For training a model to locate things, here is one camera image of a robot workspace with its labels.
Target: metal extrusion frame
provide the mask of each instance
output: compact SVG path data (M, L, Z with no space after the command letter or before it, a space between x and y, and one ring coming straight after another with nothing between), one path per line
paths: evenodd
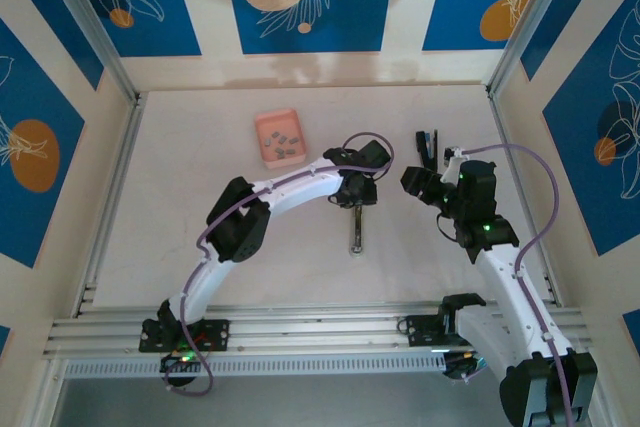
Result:
M102 65L111 73L115 84L132 104L137 98L133 82L129 78L118 51L107 35L102 22L98 18L89 0L62 0L78 24L89 45L94 50Z
M501 116L501 108L499 102L499 93L503 88L505 81L509 78L511 72L514 68L519 64L520 57L524 52L527 44L531 40L536 28L540 24L540 21L544 17L544 14L549 7L549 4L552 0L530 0L530 2L525 7L525 11L523 12L516 28L514 29L511 38L507 42L507 46L496 66L496 70L493 75L489 79L487 84L487 95L489 97L489 103L491 105L491 109L496 121L496 125L498 126L498 131L500 133L500 138L502 142L509 142L511 140L511 136L509 135L508 130L505 127ZM535 234L538 233L538 229L533 220L533 214L529 207L529 202L527 200L524 187L522 185L522 171L518 162L515 159L515 156L510 150L506 150L505 154L507 156L507 161L509 162L509 168L511 169L511 173L513 175L516 190L518 192L518 197L520 198L520 203L524 209L525 218L529 227L529 230ZM559 288L559 284L557 278L551 269L551 262L549 260L549 254L545 249L544 245L539 243L536 246L536 249L544 259L545 267L546 267L546 280L548 283L549 291L551 292L553 298L557 301L558 305L563 305L563 295L561 289Z
M120 200L120 195L122 194L122 188L124 187L124 180L127 175L127 169L129 168L129 162L131 160L133 147L136 142L138 129L140 128L140 122L142 121L142 113L146 103L147 94L140 95L129 114L127 126L122 136L120 149L118 150L116 164L111 174L107 197L104 205L102 206L100 222L92 241L89 259L85 267L82 282L78 285L75 302L70 313L71 317L76 317L78 315L80 304L82 303L85 295L86 286L97 281L98 270L102 260L104 259L107 245L109 243L109 236L111 235L111 229L113 228L118 202Z
M138 352L142 321L154 310L96 308L95 287L87 286L78 318L54 322L44 358L67 361L65 378L158 377L161 355ZM228 319L230 329L228 350L211 354L210 364L221 376L440 372L444 353L471 348L409 347L398 329L407 315L435 314L438 305L211 307L206 318ZM549 308L574 345L591 345L578 309Z

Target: metal rod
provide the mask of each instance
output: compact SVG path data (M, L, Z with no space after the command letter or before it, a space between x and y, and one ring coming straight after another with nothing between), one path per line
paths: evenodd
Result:
M356 205L353 208L353 242L349 249L351 255L357 257L362 255L362 206Z

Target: black bracket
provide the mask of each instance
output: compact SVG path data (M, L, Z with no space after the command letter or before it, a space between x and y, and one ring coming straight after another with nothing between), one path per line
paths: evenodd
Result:
M420 153L422 166L438 172L438 130L433 131L433 136L422 130L416 132L416 148Z
M580 422L587 417L598 367L588 352L577 354L569 350L560 361L569 387L571 414L575 422ZM537 352L533 358L507 369L506 377L500 382L500 401L514 426L567 423L555 362Z
M435 315L408 315L404 333L409 338L409 347L469 345L455 331L456 312L468 305L485 306L487 303L478 294L449 295L442 299Z
M207 225L236 202L246 199L253 191L253 184L244 177L233 179L222 192L220 199L207 216ZM207 236L209 242L218 252L218 260L233 260L236 263L247 260L262 246L271 211L269 204L253 199L245 205L245 211L235 210L213 229Z
M387 150L376 140L370 141L360 150L329 149L322 157L335 165L369 168L384 167L391 160ZM331 203L350 209L356 205L375 205L378 202L378 190L373 173L348 169L338 172L343 180L338 191L329 197Z
M196 347L203 353L226 352L229 340L229 321L224 319L202 319L188 326ZM175 319L169 301L165 300L158 310L158 320L147 319L142 323L142 334L138 350L144 353L168 353L191 351L182 332L180 322Z

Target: orange tray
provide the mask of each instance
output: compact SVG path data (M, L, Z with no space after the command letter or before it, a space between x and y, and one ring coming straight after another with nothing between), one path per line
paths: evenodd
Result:
M260 155L268 169L299 164L307 158L307 144L295 109L280 109L258 114L254 123L258 134Z

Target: white wall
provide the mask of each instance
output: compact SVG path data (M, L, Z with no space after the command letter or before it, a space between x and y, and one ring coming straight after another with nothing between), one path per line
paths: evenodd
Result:
M582 309L594 341L599 377L609 389L609 400L619 404L623 412L619 425L636 426L640 421L640 358L621 316L640 307L640 238L597 256L542 116L544 107L622 1L583 0L533 80L529 83L518 66L498 100L510 139L539 152L558 177L560 215L545 240L552 268L567 303ZM541 227L551 210L549 180L529 159L520 161L525 191Z
M0 254L0 325L12 328L0 364L0 424L13 425L52 319L70 314L129 106L108 75L91 88L30 0L2 0L0 17L85 121L36 266Z
M390 0L380 53L242 54L231 0L185 0L202 57L126 58L147 90L487 80L502 50L422 52L435 0Z

